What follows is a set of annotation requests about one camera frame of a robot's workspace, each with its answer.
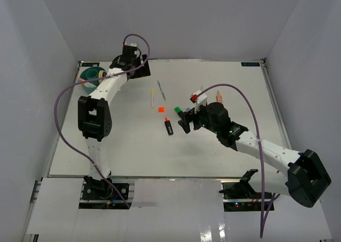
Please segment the beige tape roll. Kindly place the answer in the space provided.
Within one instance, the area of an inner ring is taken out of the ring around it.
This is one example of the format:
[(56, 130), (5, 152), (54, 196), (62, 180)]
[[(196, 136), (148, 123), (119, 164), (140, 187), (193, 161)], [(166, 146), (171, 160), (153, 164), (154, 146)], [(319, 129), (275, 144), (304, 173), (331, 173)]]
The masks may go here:
[(107, 75), (105, 70), (100, 70), (99, 71), (99, 78), (105, 77)]

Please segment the teal capped white marker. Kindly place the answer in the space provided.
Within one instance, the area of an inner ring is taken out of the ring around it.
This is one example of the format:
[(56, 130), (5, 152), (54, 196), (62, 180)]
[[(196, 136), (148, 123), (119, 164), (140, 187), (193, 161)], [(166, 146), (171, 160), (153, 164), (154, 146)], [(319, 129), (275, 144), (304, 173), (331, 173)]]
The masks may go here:
[(81, 85), (84, 87), (87, 87), (87, 88), (97, 88), (97, 85), (95, 85), (91, 82), (81, 83)]

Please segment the pink capped white marker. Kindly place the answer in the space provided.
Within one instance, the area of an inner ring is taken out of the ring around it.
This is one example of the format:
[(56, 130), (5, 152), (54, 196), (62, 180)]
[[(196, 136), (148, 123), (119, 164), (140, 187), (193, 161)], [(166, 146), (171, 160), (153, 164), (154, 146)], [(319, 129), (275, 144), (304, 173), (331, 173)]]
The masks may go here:
[(80, 82), (82, 86), (88, 86), (88, 83), (84, 79), (77, 77), (77, 82)]

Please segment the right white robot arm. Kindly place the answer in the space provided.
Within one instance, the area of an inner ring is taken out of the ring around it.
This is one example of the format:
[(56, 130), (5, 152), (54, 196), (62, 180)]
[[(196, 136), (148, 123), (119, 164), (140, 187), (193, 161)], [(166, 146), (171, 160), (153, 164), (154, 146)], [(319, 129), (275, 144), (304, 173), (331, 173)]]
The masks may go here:
[(177, 114), (180, 117), (178, 124), (185, 133), (205, 128), (225, 147), (264, 160), (282, 173), (285, 180), (275, 178), (270, 182), (274, 192), (288, 195), (302, 206), (313, 207), (331, 184), (316, 152), (310, 149), (300, 152), (267, 140), (259, 141), (248, 128), (233, 122), (221, 103), (213, 102)]

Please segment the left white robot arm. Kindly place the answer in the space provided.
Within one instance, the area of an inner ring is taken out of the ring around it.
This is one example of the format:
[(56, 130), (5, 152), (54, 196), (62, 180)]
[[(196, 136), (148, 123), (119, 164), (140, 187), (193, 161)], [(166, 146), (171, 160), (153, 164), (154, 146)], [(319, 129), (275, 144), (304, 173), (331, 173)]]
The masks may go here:
[(124, 44), (123, 52), (114, 58), (108, 74), (116, 74), (141, 66), (138, 70), (108, 79), (103, 79), (88, 96), (78, 99), (78, 129), (82, 132), (88, 147), (88, 156), (94, 161), (90, 176), (96, 180), (108, 178), (111, 170), (108, 164), (105, 139), (112, 129), (110, 104), (120, 88), (130, 79), (147, 77), (150, 69), (147, 56), (141, 54), (136, 43)]

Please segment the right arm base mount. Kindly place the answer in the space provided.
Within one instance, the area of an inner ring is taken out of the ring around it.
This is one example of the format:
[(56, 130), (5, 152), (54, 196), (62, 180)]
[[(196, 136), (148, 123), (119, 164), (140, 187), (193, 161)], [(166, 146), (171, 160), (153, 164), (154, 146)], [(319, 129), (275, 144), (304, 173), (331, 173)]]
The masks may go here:
[(219, 193), (223, 196), (225, 212), (260, 212), (261, 190), (254, 190), (249, 181), (257, 174), (257, 169), (248, 170), (236, 181), (222, 181)]

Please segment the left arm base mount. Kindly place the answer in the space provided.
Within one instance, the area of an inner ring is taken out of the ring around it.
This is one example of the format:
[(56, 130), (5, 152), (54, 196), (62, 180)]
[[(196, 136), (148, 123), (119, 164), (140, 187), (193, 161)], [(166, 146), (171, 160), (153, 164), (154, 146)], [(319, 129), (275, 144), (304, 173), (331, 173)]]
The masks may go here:
[(105, 180), (96, 180), (90, 176), (83, 177), (83, 187), (80, 195), (79, 209), (119, 210), (129, 209), (132, 204), (129, 183), (114, 183), (119, 193)]

